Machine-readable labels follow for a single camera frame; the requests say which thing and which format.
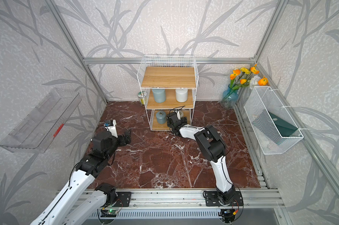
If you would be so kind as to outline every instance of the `blue glass vase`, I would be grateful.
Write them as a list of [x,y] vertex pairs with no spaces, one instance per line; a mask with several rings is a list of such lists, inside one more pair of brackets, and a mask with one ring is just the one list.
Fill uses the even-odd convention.
[[225,109],[233,109],[238,100],[238,89],[233,90],[228,87],[222,94],[221,106]]

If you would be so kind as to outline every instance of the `green book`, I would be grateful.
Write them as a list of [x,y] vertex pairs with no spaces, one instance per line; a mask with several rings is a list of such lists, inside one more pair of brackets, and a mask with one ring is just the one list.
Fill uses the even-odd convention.
[[[266,119],[266,110],[263,110],[260,115],[253,121],[253,125],[256,126],[260,131],[262,131],[267,137],[269,137],[272,141],[274,141],[276,144],[280,144],[280,137],[278,135],[270,135],[268,136],[269,132],[265,132],[265,129],[268,126],[268,119]],[[281,119],[280,117],[274,115],[271,112],[268,112],[269,115],[272,118],[273,123],[277,127],[278,131],[280,132],[282,137],[290,137],[294,132],[298,130],[295,126],[292,124],[286,122],[285,120]]]

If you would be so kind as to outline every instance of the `marble floor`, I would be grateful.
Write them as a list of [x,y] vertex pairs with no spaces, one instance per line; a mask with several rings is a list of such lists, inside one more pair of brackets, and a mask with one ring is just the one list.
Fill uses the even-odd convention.
[[[204,159],[196,141],[174,136],[168,131],[151,131],[145,108],[139,102],[109,102],[99,125],[109,119],[116,119],[119,135],[131,129],[132,142],[117,149],[113,165],[104,168],[89,188],[95,188],[102,182],[117,188],[216,187],[212,167]],[[259,188],[234,110],[223,109],[218,101],[197,101],[192,125],[209,124],[224,128],[232,140],[232,148],[226,156],[232,182],[240,188]],[[217,129],[228,151],[229,137],[222,129]]]

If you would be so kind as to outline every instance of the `light blue canister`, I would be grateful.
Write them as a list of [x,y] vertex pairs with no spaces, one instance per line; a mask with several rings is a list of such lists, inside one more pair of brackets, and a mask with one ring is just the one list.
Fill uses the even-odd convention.
[[156,118],[159,124],[164,124],[167,122],[166,113],[164,111],[158,111],[156,113]]
[[152,88],[154,101],[157,103],[162,103],[166,101],[166,91],[161,88]]

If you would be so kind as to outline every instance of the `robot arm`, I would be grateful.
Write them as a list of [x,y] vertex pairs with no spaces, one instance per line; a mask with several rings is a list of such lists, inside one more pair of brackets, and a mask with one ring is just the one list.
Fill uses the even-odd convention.
[[235,187],[230,180],[226,166],[225,149],[226,144],[212,125],[206,127],[195,127],[187,124],[187,119],[179,118],[178,112],[167,115],[167,126],[176,136],[187,137],[196,140],[203,156],[213,168],[216,177],[216,189],[218,200],[222,205],[232,202],[235,195]]
[[69,181],[31,225],[79,225],[99,207],[116,202],[115,187],[102,183],[85,202],[68,214],[80,195],[108,165],[108,160],[115,156],[116,149],[131,143],[130,132],[118,136],[115,125],[115,120],[105,123],[108,131],[93,137],[91,153],[84,156],[75,166]]

